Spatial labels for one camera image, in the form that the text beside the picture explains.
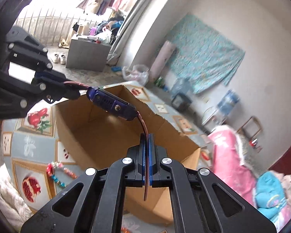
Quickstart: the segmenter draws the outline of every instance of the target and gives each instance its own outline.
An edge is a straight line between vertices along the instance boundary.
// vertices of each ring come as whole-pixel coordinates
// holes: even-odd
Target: wall tapestry
[[[194,93],[217,83],[228,85],[245,52],[194,15],[186,15],[167,34],[177,49],[167,66],[178,78],[190,78]]]

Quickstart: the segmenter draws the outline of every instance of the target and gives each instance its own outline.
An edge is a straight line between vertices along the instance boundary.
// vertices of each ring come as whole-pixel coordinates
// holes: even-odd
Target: bottle
[[[191,83],[189,81],[189,77],[187,78],[181,78],[177,79],[175,84],[173,85],[170,93],[171,97],[174,98],[178,93],[182,93],[184,95],[187,95],[189,91],[193,91],[193,88],[191,86]]]
[[[233,90],[229,90],[218,103],[217,108],[224,116],[228,116],[239,100],[239,96]]]

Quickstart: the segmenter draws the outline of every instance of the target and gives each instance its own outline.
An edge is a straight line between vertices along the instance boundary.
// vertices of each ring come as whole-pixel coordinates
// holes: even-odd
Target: blue cloth
[[[255,200],[258,211],[270,220],[274,220],[287,204],[280,181],[269,171],[257,180]]]
[[[122,26],[124,21],[118,21],[117,23],[113,24],[111,26],[111,30],[116,29],[116,28],[120,28]]]
[[[167,65],[178,78],[190,78],[194,93],[220,82],[227,86],[245,54],[194,15],[186,15],[166,39],[177,46]]]

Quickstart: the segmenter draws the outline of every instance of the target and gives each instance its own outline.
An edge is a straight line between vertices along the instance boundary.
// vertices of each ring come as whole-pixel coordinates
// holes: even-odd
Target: colorful beads
[[[76,179],[78,176],[70,171],[67,167],[64,167],[63,163],[61,162],[52,162],[47,165],[47,175],[60,187],[65,188],[67,185],[64,182],[59,181],[59,179],[53,174],[56,168],[61,169],[65,174],[70,176],[73,179]]]

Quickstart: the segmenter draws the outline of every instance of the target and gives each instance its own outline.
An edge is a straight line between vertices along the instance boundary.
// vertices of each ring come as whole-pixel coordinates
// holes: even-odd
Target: shoe
[[[53,60],[54,63],[58,63],[58,61],[60,60],[58,53],[54,54],[54,57],[52,58],[52,60]]]
[[[66,55],[65,54],[62,54],[61,55],[61,64],[62,65],[66,64],[66,60],[67,60]]]

